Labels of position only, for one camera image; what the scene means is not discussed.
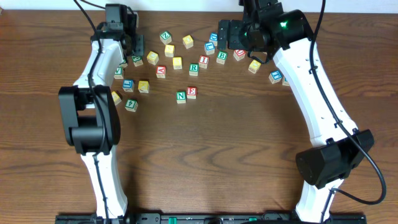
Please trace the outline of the green R block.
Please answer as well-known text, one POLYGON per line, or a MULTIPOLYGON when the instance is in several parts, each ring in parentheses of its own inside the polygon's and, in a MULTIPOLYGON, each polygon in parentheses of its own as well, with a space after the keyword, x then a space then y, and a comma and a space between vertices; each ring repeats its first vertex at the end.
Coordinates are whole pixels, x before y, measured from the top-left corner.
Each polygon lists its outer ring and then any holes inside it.
POLYGON ((189 75, 198 76, 199 65, 197 63, 191 63, 189 66, 189 75))

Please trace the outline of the green N block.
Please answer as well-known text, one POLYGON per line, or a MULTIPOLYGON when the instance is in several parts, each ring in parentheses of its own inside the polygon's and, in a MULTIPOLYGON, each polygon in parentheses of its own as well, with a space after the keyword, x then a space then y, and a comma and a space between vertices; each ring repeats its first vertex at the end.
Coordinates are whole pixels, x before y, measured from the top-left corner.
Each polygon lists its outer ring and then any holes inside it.
POLYGON ((178 104, 186 103, 187 102, 186 92, 185 91, 176 92, 176 100, 178 104))

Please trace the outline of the red E block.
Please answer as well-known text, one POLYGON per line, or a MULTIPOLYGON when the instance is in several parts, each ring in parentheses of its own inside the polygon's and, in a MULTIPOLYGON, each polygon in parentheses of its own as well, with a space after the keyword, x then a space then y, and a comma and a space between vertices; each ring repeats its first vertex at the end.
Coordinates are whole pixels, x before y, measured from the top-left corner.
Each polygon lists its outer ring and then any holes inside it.
POLYGON ((187 87, 187 98, 196 99, 197 98, 197 87, 188 86, 187 87))

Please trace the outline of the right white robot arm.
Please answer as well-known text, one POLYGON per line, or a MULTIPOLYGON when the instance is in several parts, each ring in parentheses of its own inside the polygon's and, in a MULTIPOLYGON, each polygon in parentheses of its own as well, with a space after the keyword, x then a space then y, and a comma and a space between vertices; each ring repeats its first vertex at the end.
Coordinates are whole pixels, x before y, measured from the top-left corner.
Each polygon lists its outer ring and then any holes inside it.
POLYGON ((286 12, 278 1, 240 1, 240 20, 218 23, 221 50, 263 52, 287 80, 301 109, 312 147, 296 155, 304 185, 294 218, 305 223, 332 222, 334 194, 374 145, 340 103, 317 52, 314 33, 300 10, 286 12))

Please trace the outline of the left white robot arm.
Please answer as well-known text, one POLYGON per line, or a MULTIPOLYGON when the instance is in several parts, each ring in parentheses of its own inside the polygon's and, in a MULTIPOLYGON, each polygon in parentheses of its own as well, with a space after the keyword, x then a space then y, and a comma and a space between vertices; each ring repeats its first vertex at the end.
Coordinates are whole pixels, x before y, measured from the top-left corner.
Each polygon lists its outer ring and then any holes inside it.
POLYGON ((88 169, 96 197, 92 215, 57 215, 56 223, 137 223, 123 191, 116 149, 121 123, 111 85, 128 56, 141 56, 144 38, 136 33, 139 17, 129 6, 107 4, 105 21, 92 26, 91 55, 72 86, 58 92, 65 138, 88 169))

